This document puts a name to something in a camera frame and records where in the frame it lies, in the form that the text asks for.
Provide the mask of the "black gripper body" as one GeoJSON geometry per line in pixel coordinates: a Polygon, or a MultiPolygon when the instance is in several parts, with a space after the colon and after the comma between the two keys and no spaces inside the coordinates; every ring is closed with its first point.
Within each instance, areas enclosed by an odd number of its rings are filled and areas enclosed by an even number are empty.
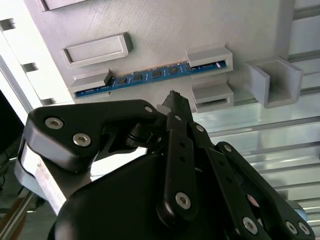
{"type": "Polygon", "coordinates": [[[234,240],[218,195],[198,172],[196,219],[175,228],[160,220],[156,205],[163,187],[164,159],[143,155],[78,189],[63,204],[50,240],[234,240]]]}

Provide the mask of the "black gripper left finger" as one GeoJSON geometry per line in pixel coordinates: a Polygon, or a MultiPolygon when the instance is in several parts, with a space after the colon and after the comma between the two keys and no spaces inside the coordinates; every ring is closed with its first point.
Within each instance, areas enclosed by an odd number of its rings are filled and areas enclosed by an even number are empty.
{"type": "Polygon", "coordinates": [[[41,107],[24,129],[34,176],[58,215],[150,209],[165,223],[190,222],[198,197],[189,101],[123,100],[41,107]]]}

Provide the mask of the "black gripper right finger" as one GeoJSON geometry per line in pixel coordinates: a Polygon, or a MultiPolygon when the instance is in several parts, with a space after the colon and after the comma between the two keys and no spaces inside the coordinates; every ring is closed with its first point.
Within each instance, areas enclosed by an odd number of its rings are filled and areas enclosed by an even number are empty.
{"type": "Polygon", "coordinates": [[[314,240],[307,222],[225,141],[213,144],[194,122],[189,101],[177,96],[177,112],[187,121],[195,162],[202,172],[206,210],[216,210],[224,240],[314,240]]]}

